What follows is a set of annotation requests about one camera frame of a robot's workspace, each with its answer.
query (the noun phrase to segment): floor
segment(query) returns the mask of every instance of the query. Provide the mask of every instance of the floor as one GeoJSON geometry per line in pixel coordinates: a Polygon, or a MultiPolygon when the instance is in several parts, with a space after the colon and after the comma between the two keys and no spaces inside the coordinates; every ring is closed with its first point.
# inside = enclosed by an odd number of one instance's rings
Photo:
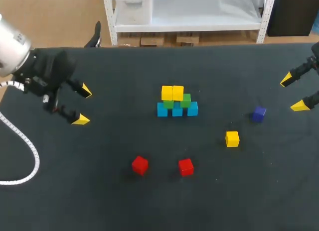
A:
{"type": "MultiPolygon", "coordinates": [[[[102,45],[111,46],[103,0],[0,0],[0,13],[27,35],[34,47],[82,47],[93,35],[98,20],[102,24],[102,45]]],[[[245,31],[208,33],[200,44],[253,44],[255,35],[245,31]]],[[[318,41],[319,35],[314,34],[265,39],[265,43],[318,41]]],[[[3,93],[4,89],[0,90],[0,99],[3,93]]]]}

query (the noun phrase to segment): block tower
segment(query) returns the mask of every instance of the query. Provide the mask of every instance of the block tower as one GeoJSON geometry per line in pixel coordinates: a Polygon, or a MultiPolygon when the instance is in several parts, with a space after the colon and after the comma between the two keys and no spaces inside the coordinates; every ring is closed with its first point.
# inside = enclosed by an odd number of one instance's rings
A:
{"type": "Polygon", "coordinates": [[[188,116],[198,115],[197,102],[192,102],[189,93],[184,93],[183,86],[162,86],[162,103],[158,103],[158,116],[168,116],[168,109],[172,109],[172,116],[183,116],[183,109],[187,109],[188,116]]]}

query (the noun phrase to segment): dark blue block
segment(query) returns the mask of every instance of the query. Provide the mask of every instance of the dark blue block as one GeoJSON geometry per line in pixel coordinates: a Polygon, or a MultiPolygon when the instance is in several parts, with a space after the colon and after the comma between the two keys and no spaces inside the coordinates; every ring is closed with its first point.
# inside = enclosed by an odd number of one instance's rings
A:
{"type": "Polygon", "coordinates": [[[164,107],[164,103],[158,103],[158,117],[168,116],[168,110],[164,107]]]}
{"type": "Polygon", "coordinates": [[[197,116],[198,115],[198,105],[197,102],[191,102],[190,107],[187,108],[187,115],[188,116],[197,116]]]}
{"type": "Polygon", "coordinates": [[[173,116],[183,116],[183,108],[180,107],[180,102],[174,102],[173,116]]]}
{"type": "Polygon", "coordinates": [[[253,113],[252,121],[253,122],[262,122],[266,113],[266,108],[257,107],[253,113]]]}

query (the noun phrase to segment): white shelf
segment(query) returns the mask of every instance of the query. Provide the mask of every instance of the white shelf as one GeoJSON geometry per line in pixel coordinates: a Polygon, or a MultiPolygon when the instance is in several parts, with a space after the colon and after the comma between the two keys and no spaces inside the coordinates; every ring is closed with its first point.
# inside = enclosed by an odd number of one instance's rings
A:
{"type": "Polygon", "coordinates": [[[260,26],[252,0],[154,0],[151,24],[115,24],[117,32],[258,30],[260,26]]]}

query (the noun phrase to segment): white cable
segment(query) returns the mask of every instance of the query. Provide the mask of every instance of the white cable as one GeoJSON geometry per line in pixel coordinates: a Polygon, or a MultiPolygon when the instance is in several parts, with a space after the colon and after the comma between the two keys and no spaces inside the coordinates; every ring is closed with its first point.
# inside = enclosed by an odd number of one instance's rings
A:
{"type": "MultiPolygon", "coordinates": [[[[22,83],[18,83],[18,82],[15,82],[15,81],[6,81],[6,82],[2,82],[0,84],[0,88],[1,87],[7,87],[7,86],[13,86],[13,87],[16,87],[17,89],[19,89],[21,91],[24,91],[24,84],[22,84],[22,83]]],[[[34,147],[34,145],[32,144],[32,142],[29,140],[29,138],[26,137],[7,118],[5,118],[5,116],[1,112],[0,112],[0,120],[3,121],[3,123],[6,124],[11,130],[13,130],[15,134],[20,136],[20,138],[28,145],[28,147],[30,148],[30,150],[33,153],[34,161],[35,161],[34,169],[32,170],[32,172],[28,176],[26,176],[25,178],[20,179],[20,180],[0,181],[0,185],[18,185],[18,184],[25,183],[25,182],[29,181],[30,179],[32,179],[35,176],[35,174],[38,172],[38,170],[39,170],[39,166],[40,166],[39,154],[38,154],[36,148],[34,147]]]]}

